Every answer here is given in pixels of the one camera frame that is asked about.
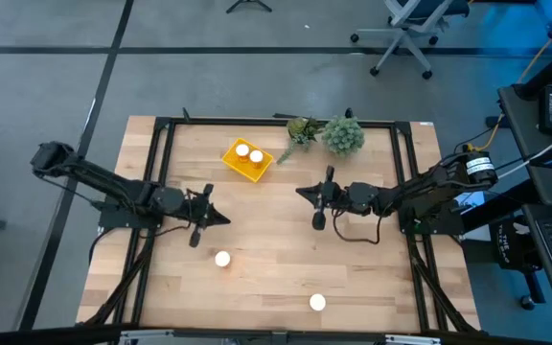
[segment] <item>chair wheel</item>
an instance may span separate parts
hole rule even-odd
[[[536,303],[534,303],[530,295],[521,297],[518,302],[526,311],[532,311],[536,307]]]

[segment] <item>green plant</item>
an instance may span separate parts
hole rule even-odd
[[[345,157],[361,149],[365,138],[357,118],[338,116],[325,125],[323,143],[331,152]]]
[[[286,161],[293,152],[301,147],[302,150],[308,151],[311,147],[311,141],[316,141],[314,137],[322,130],[321,125],[314,119],[295,118],[287,122],[288,136],[290,138],[288,147],[283,152],[283,155],[276,161],[277,164],[282,164]]]

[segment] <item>wooden table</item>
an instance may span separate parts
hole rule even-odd
[[[116,173],[141,179],[155,118],[129,118]],[[411,123],[419,170],[440,160],[431,123]],[[190,231],[175,231],[156,241],[141,325],[163,328],[290,330],[334,332],[417,332],[419,320],[406,242],[397,215],[383,220],[379,245],[340,240],[326,212],[325,231],[311,227],[312,206],[295,193],[325,178],[335,167],[340,186],[362,181],[397,184],[389,131],[365,128],[365,146],[341,159],[320,143],[296,151],[252,183],[227,168],[220,158],[239,137],[279,157],[288,144],[282,126],[177,125],[167,185],[201,191],[214,183],[211,196],[231,224],[208,228],[198,248],[188,245]],[[408,162],[400,140],[406,178]],[[160,162],[156,162],[156,180]],[[338,219],[344,236],[376,236],[377,218],[345,214]],[[167,218],[164,228],[182,224]],[[118,284],[127,253],[129,229],[116,229],[97,245],[89,268],[78,320],[92,316]],[[460,246],[449,237],[432,237],[441,285],[452,303],[479,327],[468,270]],[[231,264],[214,263],[220,250]],[[316,312],[309,298],[323,294],[327,307]],[[126,302],[129,320],[134,287]],[[429,290],[425,299],[436,328]]]

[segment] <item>concrete floor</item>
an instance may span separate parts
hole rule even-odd
[[[137,0],[123,46],[350,47],[352,30],[383,27],[388,15],[374,0],[266,0],[273,13],[251,4],[227,15],[229,2]],[[110,46],[124,3],[0,0],[0,46]],[[468,18],[449,22],[438,47],[539,48],[546,38],[530,6],[474,4]],[[362,119],[432,121],[448,153],[484,130],[485,116],[498,114],[496,89],[516,81],[530,59],[429,55],[434,76],[423,80],[412,57],[391,57],[372,78],[368,70],[380,56],[283,53],[118,55],[88,159],[114,168],[129,115],[180,115],[183,106],[197,117],[280,112],[329,118],[352,107]],[[9,223],[0,232],[0,331],[17,325],[59,196],[31,175],[29,160],[41,142],[77,144],[105,58],[0,55],[0,218]],[[535,70],[547,62],[541,58]],[[518,157],[509,131],[498,132],[491,153],[498,165]],[[525,172],[509,176],[495,190],[524,177]],[[74,323],[97,219],[96,211],[74,200],[36,327]],[[486,264],[482,246],[466,250],[483,329],[552,341],[552,293],[545,276],[540,280],[548,303],[524,311],[517,304],[526,293],[522,276]]]

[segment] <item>yellow basket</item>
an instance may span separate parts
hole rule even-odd
[[[264,163],[261,165],[260,168],[253,167],[252,162],[241,162],[238,158],[238,155],[236,154],[236,147],[240,144],[246,144],[250,147],[250,151],[253,150],[259,150],[264,154]],[[225,163],[229,168],[235,170],[238,173],[241,173],[242,175],[246,176],[249,180],[253,182],[259,181],[261,176],[265,173],[267,170],[267,167],[271,164],[271,162],[274,160],[274,157],[272,157],[271,154],[265,152],[262,149],[257,148],[256,146],[250,144],[249,142],[245,141],[242,138],[238,138],[234,145],[229,148],[227,153],[225,153],[224,156],[222,156],[222,162]]]

